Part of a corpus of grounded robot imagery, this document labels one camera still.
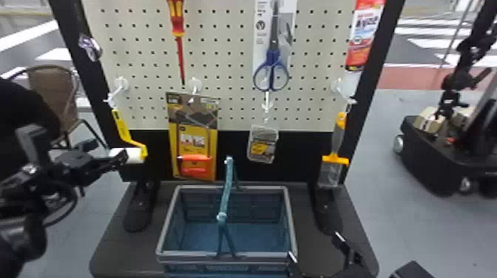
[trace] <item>blue handle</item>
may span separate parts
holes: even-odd
[[[233,181],[235,187],[239,190],[240,190],[240,185],[238,183],[237,173],[234,170],[233,158],[231,156],[227,156],[224,163],[226,164],[226,178],[224,180],[223,195],[221,197],[221,204],[219,205],[219,212],[217,213],[216,216],[217,225],[219,226],[217,256],[219,257],[221,255],[221,249],[223,247],[223,235],[225,235],[226,241],[228,242],[229,246],[229,252],[233,257],[236,257],[237,251],[234,247],[233,239],[231,238],[231,235],[229,233],[228,226],[226,225],[226,219],[228,218],[227,215],[228,203],[229,203],[229,196],[231,195],[231,188],[233,186]]]
[[[274,85],[275,82],[275,74],[274,71],[275,69],[282,70],[283,71],[283,78],[284,78],[284,84],[282,86],[276,87]],[[258,75],[263,74],[263,76],[267,76],[267,86],[261,86],[259,84],[257,77]],[[290,79],[290,75],[288,74],[288,70],[286,69],[284,63],[281,62],[280,60],[280,51],[279,50],[268,50],[266,52],[266,60],[255,70],[254,76],[252,78],[252,81],[254,82],[254,86],[263,92],[266,91],[279,91],[286,87],[288,84],[288,81]]]

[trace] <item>small package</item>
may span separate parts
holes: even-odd
[[[278,137],[277,129],[252,125],[248,136],[247,158],[261,163],[273,163]]]
[[[436,134],[445,121],[444,116],[439,116],[438,120],[435,118],[436,110],[437,108],[432,106],[423,110],[414,121],[414,127],[430,134]]]
[[[169,144],[175,177],[214,180],[219,98],[168,92]]]
[[[474,106],[459,110],[454,113],[454,116],[450,119],[450,123],[462,129],[470,119],[473,111],[475,111]]]

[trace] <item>scissors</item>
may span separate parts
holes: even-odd
[[[280,16],[279,1],[274,2],[273,18],[271,20],[271,37],[266,60],[255,70],[254,85],[257,89],[267,92],[276,92],[283,89],[290,79],[288,70],[280,57],[280,43],[278,41],[278,18]]]

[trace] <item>road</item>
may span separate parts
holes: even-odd
[[[380,89],[439,89],[446,74],[453,71],[459,60],[455,48],[469,36],[471,25],[464,23],[453,44],[453,50],[442,64],[442,58],[459,24],[457,19],[402,18],[395,30]],[[497,45],[475,64],[474,72],[484,67],[497,67]],[[490,78],[481,83],[484,88]]]

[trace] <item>wheel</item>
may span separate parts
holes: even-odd
[[[403,148],[404,148],[404,135],[397,135],[393,139],[393,152],[400,155],[402,153]]]
[[[494,180],[480,181],[480,194],[483,197],[496,199],[497,198],[497,182]]]
[[[459,193],[463,195],[469,195],[476,191],[479,187],[479,182],[477,180],[472,180],[468,177],[463,177],[461,179],[461,184],[459,185]]]

